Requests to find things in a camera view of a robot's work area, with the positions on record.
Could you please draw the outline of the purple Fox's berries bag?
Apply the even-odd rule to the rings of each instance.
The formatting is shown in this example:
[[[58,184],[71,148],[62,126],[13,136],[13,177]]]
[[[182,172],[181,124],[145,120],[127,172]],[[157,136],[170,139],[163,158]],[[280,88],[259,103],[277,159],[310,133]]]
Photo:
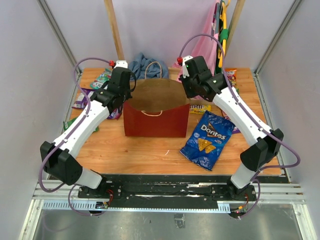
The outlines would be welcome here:
[[[121,116],[121,112],[118,109],[115,109],[106,119],[107,120],[117,120]]]

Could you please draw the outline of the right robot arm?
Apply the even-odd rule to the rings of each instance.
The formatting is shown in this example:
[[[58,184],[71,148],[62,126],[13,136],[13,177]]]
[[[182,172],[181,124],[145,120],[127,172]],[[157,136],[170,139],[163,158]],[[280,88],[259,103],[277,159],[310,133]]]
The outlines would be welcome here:
[[[245,192],[258,171],[279,152],[284,134],[265,124],[241,99],[226,71],[213,75],[203,56],[178,57],[179,80],[188,98],[200,96],[223,110],[243,134],[249,147],[240,154],[241,164],[227,181],[228,192],[237,198]]]

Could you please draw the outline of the purple white snack packet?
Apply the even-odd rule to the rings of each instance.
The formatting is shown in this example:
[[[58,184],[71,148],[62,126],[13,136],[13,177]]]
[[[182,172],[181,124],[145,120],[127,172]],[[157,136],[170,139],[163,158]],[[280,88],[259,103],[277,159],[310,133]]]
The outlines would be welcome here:
[[[239,134],[241,131],[239,130],[239,128],[237,126],[234,127],[232,134]]]

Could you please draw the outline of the blue snack packet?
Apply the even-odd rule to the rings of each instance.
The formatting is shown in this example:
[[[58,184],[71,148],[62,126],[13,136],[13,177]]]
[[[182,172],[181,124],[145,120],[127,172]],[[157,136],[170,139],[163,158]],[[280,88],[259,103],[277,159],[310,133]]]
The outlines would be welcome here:
[[[230,120],[206,111],[179,152],[192,163],[211,171],[234,128]]]

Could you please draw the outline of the green snack packet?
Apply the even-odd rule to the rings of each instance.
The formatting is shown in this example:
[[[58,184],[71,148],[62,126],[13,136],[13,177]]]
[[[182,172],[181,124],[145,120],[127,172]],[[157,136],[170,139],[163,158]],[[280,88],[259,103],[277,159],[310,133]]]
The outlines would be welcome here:
[[[64,121],[63,122],[63,131],[65,132],[75,121],[76,121],[77,117],[69,120],[69,121]]]

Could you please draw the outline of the green Fox's candy bag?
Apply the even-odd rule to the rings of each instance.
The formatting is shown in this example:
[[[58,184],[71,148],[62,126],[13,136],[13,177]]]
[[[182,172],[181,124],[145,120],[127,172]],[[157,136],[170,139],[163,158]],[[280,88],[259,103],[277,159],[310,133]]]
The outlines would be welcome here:
[[[111,78],[112,71],[106,68],[91,84],[90,87],[94,90],[99,89],[104,83],[107,83]]]

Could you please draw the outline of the brown red paper bag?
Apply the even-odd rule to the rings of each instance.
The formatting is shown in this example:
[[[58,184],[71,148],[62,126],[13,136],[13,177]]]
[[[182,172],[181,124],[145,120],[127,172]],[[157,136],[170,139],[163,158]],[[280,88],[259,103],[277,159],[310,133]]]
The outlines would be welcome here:
[[[183,85],[163,77],[137,81],[132,98],[123,106],[127,137],[184,138],[187,135],[190,100]]]

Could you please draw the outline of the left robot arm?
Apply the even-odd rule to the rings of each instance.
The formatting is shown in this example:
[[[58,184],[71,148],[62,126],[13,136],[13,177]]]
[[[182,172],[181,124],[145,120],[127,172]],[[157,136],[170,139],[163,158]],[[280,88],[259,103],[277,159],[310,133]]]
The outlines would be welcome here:
[[[97,196],[108,193],[106,178],[81,166],[76,158],[100,123],[132,97],[134,89],[130,86],[130,79],[133,76],[126,61],[116,62],[107,85],[92,94],[87,106],[72,125],[52,143],[45,141],[41,145],[41,172],[54,176],[68,186],[87,187]]]

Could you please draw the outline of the yellow M&M's packet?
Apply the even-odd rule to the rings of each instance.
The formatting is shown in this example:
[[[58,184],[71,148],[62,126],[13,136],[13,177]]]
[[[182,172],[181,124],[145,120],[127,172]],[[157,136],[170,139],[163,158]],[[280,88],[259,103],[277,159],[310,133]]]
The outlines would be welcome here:
[[[202,115],[206,111],[211,111],[210,105],[201,105],[201,104],[191,104],[189,107],[190,114]]]

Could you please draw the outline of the orange Fox's fruits bag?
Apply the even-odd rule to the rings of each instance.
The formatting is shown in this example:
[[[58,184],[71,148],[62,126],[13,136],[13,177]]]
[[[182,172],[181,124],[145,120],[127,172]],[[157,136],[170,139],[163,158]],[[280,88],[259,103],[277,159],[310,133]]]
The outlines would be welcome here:
[[[226,68],[225,72],[229,79],[229,81],[232,83],[233,87],[237,87],[237,68]]]

